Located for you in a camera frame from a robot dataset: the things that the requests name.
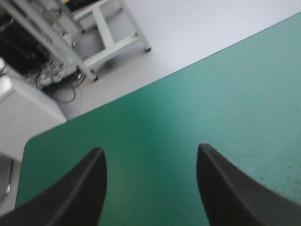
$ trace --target cable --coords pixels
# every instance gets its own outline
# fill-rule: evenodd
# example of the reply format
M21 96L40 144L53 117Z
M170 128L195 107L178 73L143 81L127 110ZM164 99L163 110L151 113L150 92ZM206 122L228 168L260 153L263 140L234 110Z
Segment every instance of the cable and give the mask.
M69 103L71 103L75 99L75 97L76 97L76 88L79 87L83 83L83 81L85 80L85 78L86 78L86 75L84 75L83 78L82 78L82 80L80 82L78 82L77 84L74 84L72 82L68 82L68 84L69 84L68 86L61 86L61 87L55 88L54 91L51 94L51 97L55 101L59 102L60 104L69 104ZM54 94L57 91L61 91L61 90L64 90L64 89L72 89L72 91L73 91L73 97L72 97L72 99L70 99L70 100L61 100L61 99L53 97Z
M78 86L80 86L80 85L83 83L83 81L85 80L85 78L86 78L86 75L83 76L83 79L82 79L78 84L73 85L73 86L74 86L75 88L77 88Z
M59 90L64 90L64 89L72 89L72 91L73 91L73 97L72 97L72 99L70 99L70 100L61 100L61 99L58 99L58 98L54 98L53 97L53 95L55 94L55 92L57 92L57 89L52 93L52 95L51 95L51 97L55 100L55 101L57 101L58 103L60 103L60 104L69 104L69 103L71 103L74 99L75 99L75 97L76 97L76 90L75 90L75 87L73 86L73 85L71 85L71 86L69 86L69 87L62 87L61 89L59 89Z
M56 18L56 20L61 18L62 12L63 11L60 8L52 8L49 10L49 13L52 14Z

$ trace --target caster wheel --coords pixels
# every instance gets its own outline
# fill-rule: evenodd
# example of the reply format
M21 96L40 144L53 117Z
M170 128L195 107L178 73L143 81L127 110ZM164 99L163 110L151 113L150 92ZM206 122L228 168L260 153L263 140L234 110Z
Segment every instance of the caster wheel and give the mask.
M98 80L98 75L93 79L93 81L97 81Z

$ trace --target white metal rack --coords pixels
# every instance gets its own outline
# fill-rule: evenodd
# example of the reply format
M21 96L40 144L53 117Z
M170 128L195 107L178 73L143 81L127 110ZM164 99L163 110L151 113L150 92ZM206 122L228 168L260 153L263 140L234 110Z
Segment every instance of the white metal rack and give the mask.
M28 0L12 1L26 15L20 13L20 11L13 4L11 4L10 0L0 0L0 5L2 5L3 8L10 13L18 21L18 23L28 30L41 44L43 44L55 58L70 68L79 68L93 81L98 79L98 76L95 74L95 68L117 56L121 52L131 48L136 43L142 42L146 51L151 50L149 42L144 36L141 28L128 9L124 0L100 0L82 10L75 16L72 15L70 10L64 4L62 4L60 0L55 0L63 12L80 31L83 31L83 27L80 24L82 19L88 16L92 16L94 18L105 49L84 60L82 60L82 58L78 56L77 53L66 43L66 41L54 29L54 27L49 24L34 7L32 7ZM111 4L115 1L119 2L119 10L123 9L130 23L135 29L133 34L117 42L115 42L112 37L112 33L103 13L104 8L108 4ZM49 43L49 41L45 39L45 35L50 37L53 43Z

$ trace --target floor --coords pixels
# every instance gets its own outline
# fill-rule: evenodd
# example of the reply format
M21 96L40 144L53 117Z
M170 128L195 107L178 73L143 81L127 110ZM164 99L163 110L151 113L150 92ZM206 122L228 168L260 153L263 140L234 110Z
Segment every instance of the floor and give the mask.
M98 70L100 79L85 79L75 100L61 105L69 119L178 71L301 11L299 0L126 0L152 51L141 45ZM131 32L123 12L108 19L116 40ZM91 21L84 22L89 26ZM95 28L78 40L76 50L89 56L102 49ZM12 193L2 204L5 213L16 199L20 163L15 164Z

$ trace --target green table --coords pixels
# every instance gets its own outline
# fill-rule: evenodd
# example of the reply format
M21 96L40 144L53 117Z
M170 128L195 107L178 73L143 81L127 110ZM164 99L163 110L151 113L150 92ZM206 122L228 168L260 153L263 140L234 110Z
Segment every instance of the green table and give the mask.
M199 143L301 203L301 14L31 139L17 206L102 146L101 225L207 226Z

